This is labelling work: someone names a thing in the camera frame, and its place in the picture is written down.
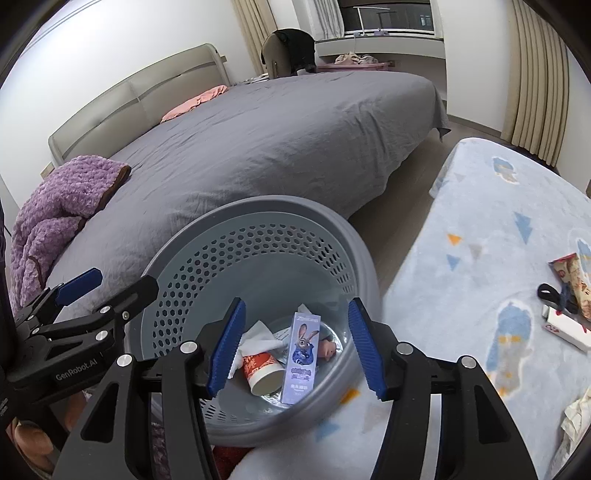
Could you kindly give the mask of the person's hand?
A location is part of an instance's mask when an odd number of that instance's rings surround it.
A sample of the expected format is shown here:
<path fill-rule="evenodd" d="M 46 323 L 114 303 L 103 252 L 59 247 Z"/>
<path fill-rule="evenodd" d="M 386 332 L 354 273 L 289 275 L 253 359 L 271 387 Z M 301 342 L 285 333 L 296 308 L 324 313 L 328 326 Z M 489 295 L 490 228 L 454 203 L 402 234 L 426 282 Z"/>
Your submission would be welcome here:
<path fill-rule="evenodd" d="M 58 415 L 60 424 L 71 432 L 87 404 L 84 392 L 72 395 Z M 50 479 L 55 468 L 51 456 L 56 449 L 48 435 L 33 424 L 13 420 L 6 433 L 39 479 Z"/>

